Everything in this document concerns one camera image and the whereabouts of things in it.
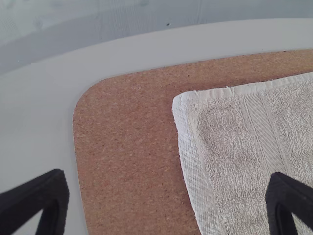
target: folded towel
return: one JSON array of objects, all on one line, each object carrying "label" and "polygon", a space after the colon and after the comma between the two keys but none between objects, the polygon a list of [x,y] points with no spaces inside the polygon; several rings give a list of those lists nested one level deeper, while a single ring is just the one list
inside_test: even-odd
[{"label": "folded towel", "polygon": [[265,192],[274,172],[313,187],[313,72],[185,92],[173,115],[203,235],[269,234]]}]

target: cork surface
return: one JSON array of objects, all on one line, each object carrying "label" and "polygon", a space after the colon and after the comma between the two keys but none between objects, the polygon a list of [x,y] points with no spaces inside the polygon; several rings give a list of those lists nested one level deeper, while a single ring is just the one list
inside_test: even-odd
[{"label": "cork surface", "polygon": [[199,235],[179,161],[174,96],[313,71],[313,50],[208,60],[99,82],[73,117],[89,235]]}]

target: white plastic surface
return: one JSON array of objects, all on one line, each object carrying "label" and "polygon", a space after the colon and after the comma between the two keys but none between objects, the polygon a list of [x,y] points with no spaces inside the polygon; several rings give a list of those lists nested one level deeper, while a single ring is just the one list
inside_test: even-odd
[{"label": "white plastic surface", "polygon": [[[110,41],[0,76],[0,191],[53,168],[70,190],[67,235],[87,233],[77,177],[72,116],[97,81],[173,64],[258,52],[313,48],[313,19],[202,24]],[[23,227],[32,234],[37,222]]]}]

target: white surface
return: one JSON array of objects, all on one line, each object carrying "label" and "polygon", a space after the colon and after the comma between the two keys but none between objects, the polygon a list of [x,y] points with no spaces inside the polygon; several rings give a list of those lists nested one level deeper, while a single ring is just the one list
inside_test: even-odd
[{"label": "white surface", "polygon": [[313,1],[0,0],[0,74],[142,33],[271,18],[313,18]]},{"label": "white surface", "polygon": [[[86,234],[72,115],[90,86],[117,74],[178,63],[313,48],[312,28],[313,19],[202,24],[86,47],[1,75],[0,191],[61,168],[70,190],[66,234]],[[21,233],[33,233],[30,227]]]}]

